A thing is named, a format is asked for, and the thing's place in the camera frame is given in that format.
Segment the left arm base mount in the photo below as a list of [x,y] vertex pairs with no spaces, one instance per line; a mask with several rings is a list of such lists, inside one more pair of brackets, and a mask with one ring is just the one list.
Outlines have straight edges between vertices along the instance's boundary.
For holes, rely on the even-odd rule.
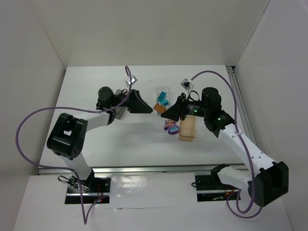
[[[74,176],[70,176],[69,178],[65,176],[58,176],[58,180],[67,184],[65,204],[81,204],[80,190],[77,179]],[[98,204],[110,203],[110,186],[111,178],[109,177],[95,178],[94,185],[90,188],[82,185],[84,204],[93,204],[95,201]]]

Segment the teal rectangular lego brick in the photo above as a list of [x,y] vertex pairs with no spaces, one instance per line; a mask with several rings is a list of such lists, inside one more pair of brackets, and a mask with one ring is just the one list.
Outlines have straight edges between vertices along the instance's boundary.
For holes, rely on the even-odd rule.
[[166,98],[166,93],[165,92],[160,92],[160,94],[158,95],[158,97],[157,97],[157,101],[158,102],[162,102],[162,101],[164,101],[165,100],[165,98]]

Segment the brown lego brick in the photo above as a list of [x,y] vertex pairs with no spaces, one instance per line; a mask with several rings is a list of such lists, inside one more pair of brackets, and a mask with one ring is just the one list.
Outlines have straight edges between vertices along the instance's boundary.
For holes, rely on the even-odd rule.
[[164,113],[167,109],[160,103],[154,105],[154,110],[157,112],[158,115]]

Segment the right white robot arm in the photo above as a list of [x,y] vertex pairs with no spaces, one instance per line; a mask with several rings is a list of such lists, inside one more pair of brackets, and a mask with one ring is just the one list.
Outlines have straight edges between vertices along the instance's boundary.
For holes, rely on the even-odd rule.
[[203,118],[205,127],[230,147],[250,171],[244,174],[230,165],[221,164],[211,170],[219,183],[247,192],[259,207],[288,193],[288,166],[263,153],[238,128],[235,120],[222,110],[221,96],[216,88],[204,88],[199,101],[189,100],[182,93],[175,104],[161,114],[162,118],[174,121],[183,121],[188,116]]

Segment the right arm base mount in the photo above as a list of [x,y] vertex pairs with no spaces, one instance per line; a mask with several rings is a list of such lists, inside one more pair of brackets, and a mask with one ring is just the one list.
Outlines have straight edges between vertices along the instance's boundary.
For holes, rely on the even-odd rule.
[[236,200],[238,189],[221,183],[215,183],[210,175],[196,175],[191,186],[196,189],[198,202],[216,202]]

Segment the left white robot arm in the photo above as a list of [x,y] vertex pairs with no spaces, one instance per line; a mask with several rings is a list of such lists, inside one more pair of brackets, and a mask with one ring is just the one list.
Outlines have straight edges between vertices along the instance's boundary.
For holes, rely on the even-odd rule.
[[81,185],[87,191],[100,187],[100,180],[82,155],[86,133],[95,128],[108,126],[116,117],[116,108],[127,108],[131,114],[150,114],[153,109],[141,98],[138,90],[114,94],[111,88],[102,87],[98,91],[96,109],[98,113],[73,116],[67,113],[59,115],[47,140],[48,149],[59,156],[69,169],[73,169],[71,182],[76,188]]

